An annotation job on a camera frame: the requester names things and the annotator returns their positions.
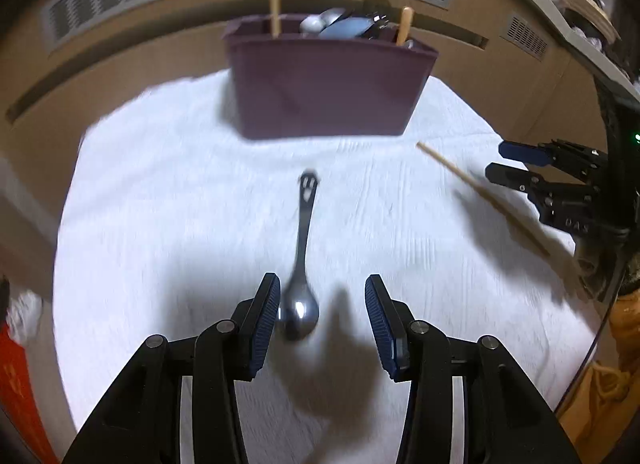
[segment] table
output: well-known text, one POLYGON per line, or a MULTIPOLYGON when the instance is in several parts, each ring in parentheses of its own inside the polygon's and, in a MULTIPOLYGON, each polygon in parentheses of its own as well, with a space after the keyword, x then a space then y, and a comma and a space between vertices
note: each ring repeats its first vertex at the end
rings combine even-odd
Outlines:
MULTIPOLYGON (((487 183, 547 246, 553 267, 415 147, 421 140, 483 180, 484 167, 502 161, 500 137, 464 101, 430 78, 402 137, 249 142, 236 115, 223 71, 148 90, 87 132, 53 301, 77 428, 148 335, 197 335, 251 297, 265 272, 287 283, 298 177, 308 168, 320 179, 306 269, 321 315, 305 341, 274 339, 257 378, 238 383, 250 462, 395 460, 408 383, 394 384, 380 365, 364 304, 372 273, 448 336, 497 336, 555 406, 599 318, 572 283, 571 238, 540 225, 525 195, 487 183)), ((187 382, 187 463, 190 428, 187 382)))

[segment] purple container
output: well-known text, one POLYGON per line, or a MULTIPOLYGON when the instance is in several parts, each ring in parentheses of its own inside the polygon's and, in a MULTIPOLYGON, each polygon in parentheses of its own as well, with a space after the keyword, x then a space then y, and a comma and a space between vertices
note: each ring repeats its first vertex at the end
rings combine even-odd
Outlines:
POLYGON ((330 135, 402 135, 438 57, 414 40, 303 37, 306 15, 283 15, 271 38, 268 16, 229 22, 226 55, 247 139, 330 135))

